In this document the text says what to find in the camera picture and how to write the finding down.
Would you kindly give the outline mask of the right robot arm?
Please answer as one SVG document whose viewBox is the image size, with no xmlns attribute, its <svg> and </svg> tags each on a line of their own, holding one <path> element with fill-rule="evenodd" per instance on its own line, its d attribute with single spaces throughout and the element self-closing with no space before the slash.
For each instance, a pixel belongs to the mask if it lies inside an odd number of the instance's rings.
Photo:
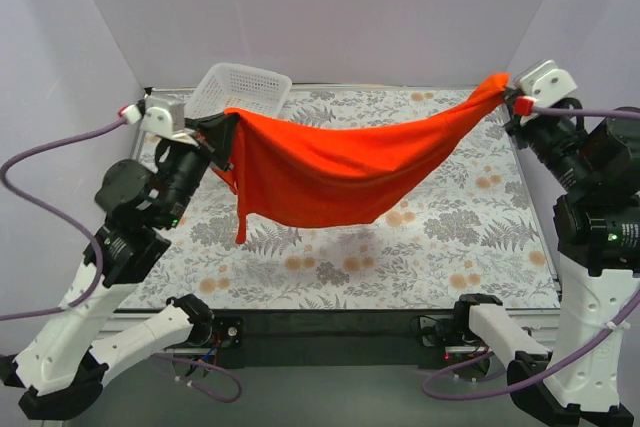
<svg viewBox="0 0 640 427">
<path fill-rule="evenodd" d="M 630 426 L 617 391 L 627 316 L 639 303 L 639 112 L 588 111 L 571 97 L 538 108 L 508 89 L 505 129 L 563 187 L 554 211 L 561 270 L 556 343 L 547 349 L 511 320 L 492 295 L 465 294 L 452 330 L 464 344 L 480 340 L 503 363 L 514 404 L 549 426 Z"/>
</svg>

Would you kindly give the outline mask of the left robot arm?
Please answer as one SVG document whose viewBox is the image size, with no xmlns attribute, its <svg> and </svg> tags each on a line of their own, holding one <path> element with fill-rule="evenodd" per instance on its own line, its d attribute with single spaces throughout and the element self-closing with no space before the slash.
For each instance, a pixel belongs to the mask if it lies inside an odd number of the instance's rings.
<svg viewBox="0 0 640 427">
<path fill-rule="evenodd" d="M 229 170 L 236 115 L 191 120 L 180 143 L 163 136 L 155 165 L 133 159 L 112 165 L 96 193 L 105 220 L 89 233 L 77 274 L 61 303 L 46 311 L 46 325 L 20 353 L 1 361 L 3 384 L 19 388 L 33 421 L 70 420 L 87 410 L 117 376 L 171 347 L 205 350 L 202 368 L 216 368 L 220 348 L 241 339 L 238 318 L 217 319 L 192 294 L 172 297 L 159 313 L 111 337 L 101 330 L 114 311 L 169 248 L 175 228 L 210 167 Z"/>
</svg>

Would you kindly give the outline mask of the orange t shirt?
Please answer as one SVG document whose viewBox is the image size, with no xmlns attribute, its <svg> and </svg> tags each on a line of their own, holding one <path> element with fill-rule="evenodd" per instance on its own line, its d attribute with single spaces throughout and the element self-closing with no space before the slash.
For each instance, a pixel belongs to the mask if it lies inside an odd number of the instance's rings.
<svg viewBox="0 0 640 427">
<path fill-rule="evenodd" d="M 236 241 L 257 214 L 296 228 L 370 224 L 436 170 L 502 102 L 506 73 L 484 80 L 461 104 L 423 120 L 323 129 L 228 108 L 238 119 L 222 174 L 237 197 Z"/>
</svg>

